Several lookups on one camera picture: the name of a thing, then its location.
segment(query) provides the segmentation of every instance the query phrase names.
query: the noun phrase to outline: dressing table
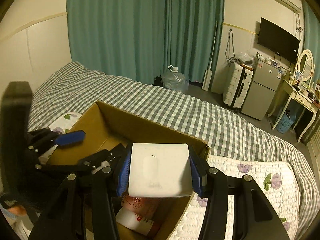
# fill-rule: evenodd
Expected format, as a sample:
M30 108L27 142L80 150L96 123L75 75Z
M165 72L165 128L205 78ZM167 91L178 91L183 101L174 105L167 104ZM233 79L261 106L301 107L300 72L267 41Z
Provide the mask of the dressing table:
M311 54L310 50L304 50L301 55L299 56L297 63L296 63L296 67L294 70L294 76L296 71L300 71L303 75L302 77L302 81L306 82L309 80L309 85L311 84L311 75L314 72L314 68L315 65L313 63L313 57ZM278 119L276 120L275 125L272 127L272 129L274 129L277 124L279 123L279 121L281 120L282 116L284 115L291 99L296 100L299 104L301 104L302 106L304 106L304 109L301 113L301 115L299 116L297 122L295 123L293 129L296 127L296 125L299 123L299 121L301 120L301 117L303 116L303 114L305 113L306 109L309 110L310 112L312 112L312 119L311 121L308 123L308 125L305 127L305 129L303 130L303 132L301 133L298 142L300 142L301 137L303 136L303 134L308 130L308 128L312 125L312 123L314 122L315 118L316 118L316 113L318 111L318 107L315 106L313 104L313 102L308 98L308 96L305 96L303 93L301 93L300 91L297 91L294 87L292 87L292 85L290 84L290 81L288 82L287 80L284 80L281 88L279 89L279 91L277 92L277 97L276 97L276 101L275 104L273 106L273 109L271 111L270 114L268 114L268 117L272 116L272 114L275 112L277 105L279 104L279 99L281 96L281 92L285 91L288 95L289 98L284 106L284 109L282 110L280 116L278 117Z

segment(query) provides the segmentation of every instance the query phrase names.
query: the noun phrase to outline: blue gripper pad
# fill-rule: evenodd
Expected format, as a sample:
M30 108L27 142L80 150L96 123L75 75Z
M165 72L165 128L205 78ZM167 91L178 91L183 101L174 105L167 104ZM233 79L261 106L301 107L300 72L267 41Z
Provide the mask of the blue gripper pad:
M57 139L55 139L54 143L58 144L60 146L65 146L77 142L82 142L85 137L85 132L82 130L75 131L75 132L69 132L65 134L61 134L58 136Z
M122 168L119 172L118 176L118 187L116 190L117 196L121 197L121 195L126 191L127 185L129 182L129 170L130 170L130 162L131 162L131 151L128 153Z
M191 156L189 156L189 160L190 160L190 167L191 167L191 178L192 178L193 190L198 195L202 195L200 174L199 174L199 172L196 168L196 165L195 165L194 161L192 160Z

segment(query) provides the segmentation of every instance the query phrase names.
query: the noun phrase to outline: blue basket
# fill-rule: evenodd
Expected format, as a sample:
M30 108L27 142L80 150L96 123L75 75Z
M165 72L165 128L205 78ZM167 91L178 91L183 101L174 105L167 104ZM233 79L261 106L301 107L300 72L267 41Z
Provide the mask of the blue basket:
M281 112L282 112L283 108L280 109L278 117L280 116ZM289 128L291 127L291 125L293 125L294 121L296 120L295 115L291 116L291 119L289 119L287 117L287 115L284 113L281 120L279 121L279 123L276 126L276 129L278 130L278 132L280 133L286 133Z

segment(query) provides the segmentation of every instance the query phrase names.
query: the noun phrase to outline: refrigerator door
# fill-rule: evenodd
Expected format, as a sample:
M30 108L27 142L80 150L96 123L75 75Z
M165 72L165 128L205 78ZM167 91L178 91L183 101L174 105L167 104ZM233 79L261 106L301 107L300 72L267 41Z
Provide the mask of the refrigerator door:
M280 82L278 72L278 68L258 60L252 81L276 91Z
M251 83L241 113L262 120L276 92L255 82Z

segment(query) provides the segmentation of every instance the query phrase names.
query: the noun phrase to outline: television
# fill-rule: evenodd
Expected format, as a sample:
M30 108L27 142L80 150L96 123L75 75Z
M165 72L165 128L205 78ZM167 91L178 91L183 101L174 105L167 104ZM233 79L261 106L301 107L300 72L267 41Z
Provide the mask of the television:
M299 39L278 25L261 18L258 44L272 50L276 54L296 63L299 50Z

